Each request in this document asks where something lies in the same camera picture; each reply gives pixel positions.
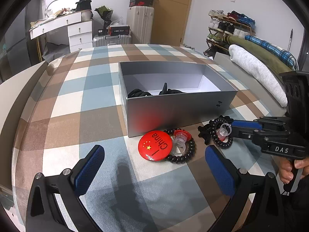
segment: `red badge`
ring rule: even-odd
[[[162,131],[146,133],[138,143],[139,154],[146,160],[158,161],[165,159],[171,152],[171,137]]]

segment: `wooden door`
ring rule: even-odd
[[[180,46],[190,5],[191,0],[154,0],[151,43]]]

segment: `white dresser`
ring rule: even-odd
[[[91,10],[78,11],[59,17],[30,30],[30,37],[34,39],[47,32],[67,26],[71,53],[81,49],[92,48],[93,20],[89,20],[90,17]]]
[[[71,53],[92,48],[92,20],[68,26]]]

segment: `human hand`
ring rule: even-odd
[[[302,176],[300,177],[301,179],[303,179],[309,174],[309,157],[303,160],[296,159],[294,161],[294,167],[296,169],[304,169],[304,171],[302,172]],[[286,158],[280,157],[279,177],[284,184],[288,184],[293,179],[293,173],[291,171],[292,163]]]

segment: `checkered bedsheet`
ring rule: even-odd
[[[226,115],[253,120],[271,116],[267,106],[239,80],[200,53],[166,45],[114,45],[81,50],[51,62],[35,86],[16,132],[12,184],[20,223],[25,223],[34,175],[72,168],[95,144],[105,160],[80,199],[108,231],[207,231],[228,202],[205,162],[199,123],[185,127],[197,151],[188,163],[151,162],[140,157],[141,137],[128,138],[119,94],[120,61],[185,61],[211,66],[238,88]],[[234,139],[222,150],[237,168],[276,173],[271,156],[250,141]],[[76,230],[56,195],[70,229]]]

